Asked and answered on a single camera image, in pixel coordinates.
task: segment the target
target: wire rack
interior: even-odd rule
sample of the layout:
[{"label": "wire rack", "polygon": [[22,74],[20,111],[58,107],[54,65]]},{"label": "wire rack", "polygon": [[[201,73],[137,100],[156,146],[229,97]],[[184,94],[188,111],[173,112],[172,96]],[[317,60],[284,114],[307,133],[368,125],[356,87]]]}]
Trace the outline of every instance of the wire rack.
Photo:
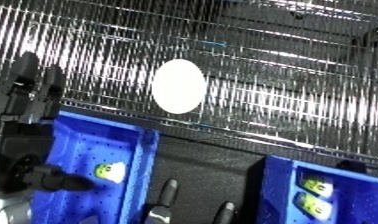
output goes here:
[{"label": "wire rack", "polygon": [[[67,106],[378,163],[378,0],[0,0],[0,81],[24,51]],[[184,115],[150,94],[175,58],[208,83]]]}]

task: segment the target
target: black clamp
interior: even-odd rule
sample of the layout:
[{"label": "black clamp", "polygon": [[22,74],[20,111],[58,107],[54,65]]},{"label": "black clamp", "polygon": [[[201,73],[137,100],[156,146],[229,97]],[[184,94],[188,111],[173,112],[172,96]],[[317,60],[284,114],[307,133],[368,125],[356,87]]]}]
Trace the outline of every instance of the black clamp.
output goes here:
[{"label": "black clamp", "polygon": [[23,181],[30,188],[42,191],[84,191],[93,188],[88,179],[74,174],[66,174],[59,166],[36,166],[25,175]]}]

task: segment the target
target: black surface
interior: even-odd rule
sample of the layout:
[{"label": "black surface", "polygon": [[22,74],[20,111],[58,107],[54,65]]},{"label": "black surface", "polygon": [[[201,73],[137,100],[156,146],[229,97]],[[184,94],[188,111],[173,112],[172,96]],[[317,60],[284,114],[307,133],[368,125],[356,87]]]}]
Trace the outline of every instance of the black surface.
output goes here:
[{"label": "black surface", "polygon": [[172,223],[212,223],[221,204],[239,209],[236,223],[254,223],[262,179],[263,156],[162,137],[149,190],[155,204],[164,181],[174,178],[180,192]]}]

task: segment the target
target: yellow-green label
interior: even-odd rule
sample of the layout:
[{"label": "yellow-green label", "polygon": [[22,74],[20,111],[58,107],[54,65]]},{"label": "yellow-green label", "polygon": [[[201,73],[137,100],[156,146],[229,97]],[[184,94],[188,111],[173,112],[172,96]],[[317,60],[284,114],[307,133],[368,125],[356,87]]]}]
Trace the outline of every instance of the yellow-green label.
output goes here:
[{"label": "yellow-green label", "polygon": [[95,176],[103,179],[107,179],[109,172],[112,170],[112,166],[109,164],[101,164],[95,167]]}]

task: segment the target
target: metal grid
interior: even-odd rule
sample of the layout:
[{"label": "metal grid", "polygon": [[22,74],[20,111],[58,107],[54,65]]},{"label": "metal grid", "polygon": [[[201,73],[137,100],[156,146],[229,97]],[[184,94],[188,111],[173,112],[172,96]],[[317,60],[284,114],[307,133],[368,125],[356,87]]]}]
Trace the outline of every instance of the metal grid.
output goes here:
[{"label": "metal grid", "polygon": [[[30,50],[64,68],[66,105],[378,160],[375,28],[377,0],[0,0],[0,80]],[[185,115],[150,95],[174,58],[209,86]]]}]

